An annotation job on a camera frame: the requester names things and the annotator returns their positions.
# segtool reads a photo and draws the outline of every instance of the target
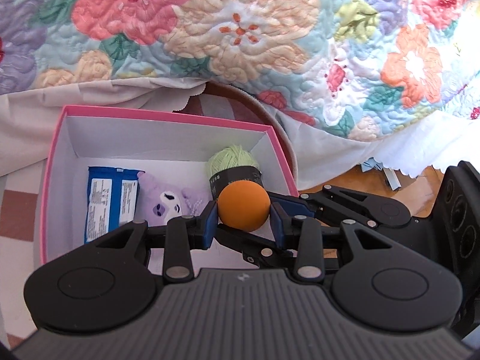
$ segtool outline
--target white label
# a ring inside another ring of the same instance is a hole
[[[119,226],[134,220],[137,186],[137,180],[122,180],[121,182]]]
[[[87,242],[109,232],[111,198],[112,180],[109,178],[93,178],[85,230]]]

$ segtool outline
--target box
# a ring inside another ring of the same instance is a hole
[[[89,166],[147,171],[181,188],[206,188],[208,159],[241,145],[260,164],[267,191],[297,195],[289,165],[271,126],[168,112],[68,105],[54,133],[40,211],[40,260],[44,264],[83,245]],[[272,239],[267,223],[257,231]],[[214,241],[192,251],[201,267],[252,268],[240,253]],[[149,268],[161,272],[163,251]]]

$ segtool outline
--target purple plush toy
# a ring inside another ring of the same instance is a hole
[[[138,172],[138,184],[140,192],[135,217],[145,219],[149,226],[166,225],[176,216],[199,215],[211,199],[209,190],[180,190],[145,172]]]

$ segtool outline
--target orange ball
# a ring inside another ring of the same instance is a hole
[[[218,217],[227,226],[250,233],[260,228],[270,212],[270,197],[253,181],[227,185],[217,200]]]

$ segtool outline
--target bedspread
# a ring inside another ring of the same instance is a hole
[[[0,12],[0,95],[194,77],[366,142],[437,109],[480,114],[479,0],[0,0]]]

